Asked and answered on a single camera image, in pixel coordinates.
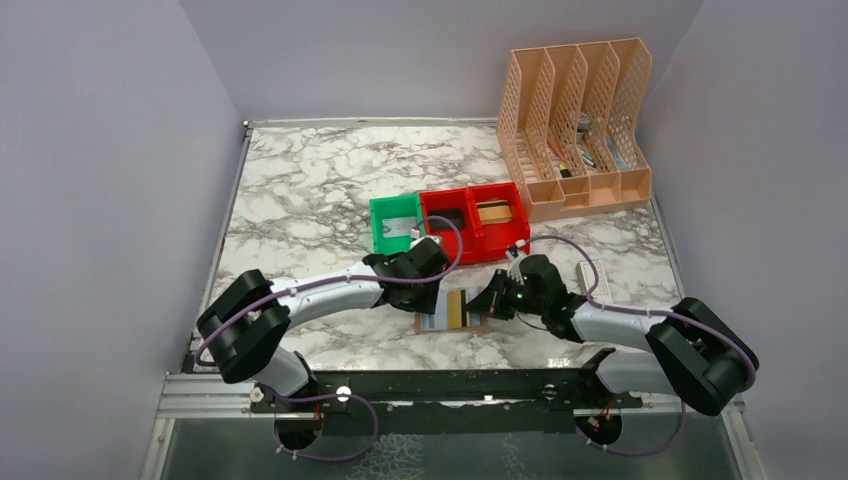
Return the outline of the tan leather card holder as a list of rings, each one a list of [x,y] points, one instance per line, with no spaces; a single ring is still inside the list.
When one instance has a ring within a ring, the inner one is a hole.
[[[480,287],[440,290],[433,314],[415,314],[415,332],[426,334],[486,330],[487,318],[472,314],[467,309],[468,302],[480,291]]]

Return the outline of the red plastic bin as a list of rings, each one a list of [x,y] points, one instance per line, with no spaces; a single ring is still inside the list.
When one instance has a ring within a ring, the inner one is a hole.
[[[471,208],[468,188],[426,191],[419,195],[422,214],[436,216],[428,220],[426,230],[442,239],[442,248],[450,261],[462,251],[460,264],[471,265],[481,261],[477,248],[477,228]]]
[[[472,214],[479,220],[477,226],[477,248],[481,261],[501,260],[505,251],[518,240],[530,236],[530,226],[522,205],[517,186],[513,182],[476,185],[468,188],[472,197]],[[506,201],[512,210],[509,223],[482,225],[477,204],[480,202]]]

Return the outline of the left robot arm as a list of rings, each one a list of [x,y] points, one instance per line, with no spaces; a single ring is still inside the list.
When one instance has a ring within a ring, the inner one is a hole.
[[[290,330],[348,310],[390,305],[432,313],[449,257],[431,238],[406,252],[369,254],[336,272],[308,279],[266,278],[258,269],[239,275],[196,321],[202,343],[224,382],[254,380],[269,388],[290,410],[306,408],[317,381],[297,352],[281,345]]]

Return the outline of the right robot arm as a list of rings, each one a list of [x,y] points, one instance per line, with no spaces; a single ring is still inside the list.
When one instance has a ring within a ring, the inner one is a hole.
[[[658,393],[716,416],[752,386],[759,369],[753,351],[700,300],[686,297],[651,312],[602,305],[569,291],[545,255],[496,270],[466,309],[498,320],[532,314],[558,339],[606,344],[576,383],[579,398],[592,407],[617,394]]]

